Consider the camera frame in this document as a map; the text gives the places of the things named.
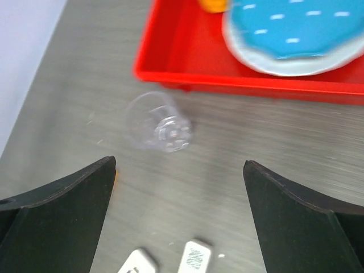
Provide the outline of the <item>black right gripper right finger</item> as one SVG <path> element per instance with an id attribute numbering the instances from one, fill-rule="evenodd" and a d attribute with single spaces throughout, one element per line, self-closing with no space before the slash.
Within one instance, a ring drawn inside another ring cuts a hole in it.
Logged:
<path id="1" fill-rule="evenodd" d="M 363 207 L 248 160 L 243 178 L 267 272 L 363 272 Z"/>

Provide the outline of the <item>white remote with black batteries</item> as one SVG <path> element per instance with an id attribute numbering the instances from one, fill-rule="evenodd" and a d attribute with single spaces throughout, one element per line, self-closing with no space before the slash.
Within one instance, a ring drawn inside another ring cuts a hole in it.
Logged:
<path id="1" fill-rule="evenodd" d="M 118 273 L 157 273 L 156 262 L 144 249 L 136 249 L 127 257 Z"/>

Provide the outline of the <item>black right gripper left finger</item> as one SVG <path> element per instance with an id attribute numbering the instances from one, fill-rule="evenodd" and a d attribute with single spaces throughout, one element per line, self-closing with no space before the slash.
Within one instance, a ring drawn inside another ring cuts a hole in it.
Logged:
<path id="1" fill-rule="evenodd" d="M 116 176 L 116 159 L 1 200 L 1 272 L 89 272 Z"/>

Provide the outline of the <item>orange handle screwdriver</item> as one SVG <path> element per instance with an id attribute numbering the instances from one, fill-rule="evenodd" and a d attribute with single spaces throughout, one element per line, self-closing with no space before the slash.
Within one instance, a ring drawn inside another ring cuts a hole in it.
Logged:
<path id="1" fill-rule="evenodd" d="M 114 193 L 114 191 L 115 191 L 115 188 L 116 188 L 116 186 L 117 186 L 118 179 L 119 179 L 119 170 L 118 170 L 118 169 L 116 169 L 116 170 L 115 170 L 114 183 L 113 183 L 113 189 L 112 189 L 111 195 L 112 195 L 112 194 Z"/>

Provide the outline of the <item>long white remote control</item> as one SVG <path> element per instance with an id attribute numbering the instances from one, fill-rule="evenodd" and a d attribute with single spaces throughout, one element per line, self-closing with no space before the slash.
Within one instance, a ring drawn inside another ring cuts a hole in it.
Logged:
<path id="1" fill-rule="evenodd" d="M 210 265 L 211 245 L 192 239 L 185 244 L 177 273 L 206 273 Z"/>

